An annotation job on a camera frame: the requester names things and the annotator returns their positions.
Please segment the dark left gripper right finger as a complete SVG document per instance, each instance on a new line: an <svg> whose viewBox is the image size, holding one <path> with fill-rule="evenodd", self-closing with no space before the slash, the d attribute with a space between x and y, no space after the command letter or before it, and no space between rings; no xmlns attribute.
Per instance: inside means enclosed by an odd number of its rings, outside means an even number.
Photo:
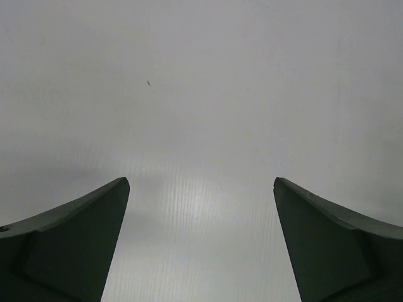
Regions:
<svg viewBox="0 0 403 302"><path fill-rule="evenodd" d="M273 193L302 301L402 301L402 227L283 177Z"/></svg>

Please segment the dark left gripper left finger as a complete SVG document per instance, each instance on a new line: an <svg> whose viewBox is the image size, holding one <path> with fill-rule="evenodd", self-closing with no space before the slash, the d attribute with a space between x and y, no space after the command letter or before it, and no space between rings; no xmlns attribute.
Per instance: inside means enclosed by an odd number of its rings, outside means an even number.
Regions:
<svg viewBox="0 0 403 302"><path fill-rule="evenodd" d="M1 301L100 301L127 209L120 177L1 227Z"/></svg>

